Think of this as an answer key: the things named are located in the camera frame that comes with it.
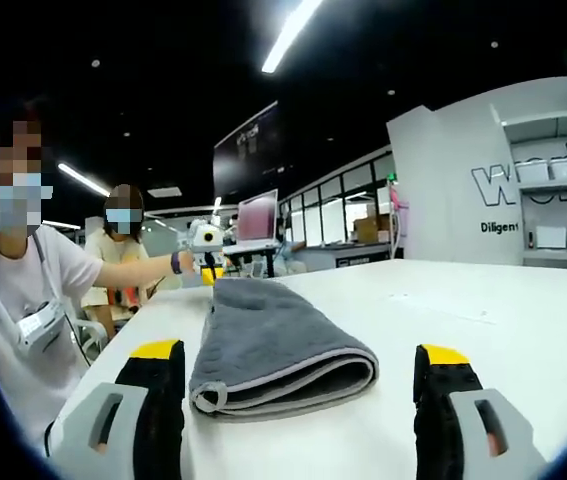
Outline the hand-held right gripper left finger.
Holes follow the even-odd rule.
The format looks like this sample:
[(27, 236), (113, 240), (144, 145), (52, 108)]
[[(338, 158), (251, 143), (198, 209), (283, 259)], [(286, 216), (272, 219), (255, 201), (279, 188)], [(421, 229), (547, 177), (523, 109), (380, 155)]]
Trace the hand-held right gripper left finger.
[(183, 342), (144, 344), (50, 427), (46, 454), (64, 479), (180, 479), (184, 396)]

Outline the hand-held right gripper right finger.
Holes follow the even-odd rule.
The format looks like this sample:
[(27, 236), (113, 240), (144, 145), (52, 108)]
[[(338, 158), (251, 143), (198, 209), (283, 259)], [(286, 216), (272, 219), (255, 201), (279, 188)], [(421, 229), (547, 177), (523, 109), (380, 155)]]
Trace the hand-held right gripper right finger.
[(420, 344), (413, 402), (418, 479), (537, 479), (547, 462), (531, 423), (484, 388), (458, 351)]

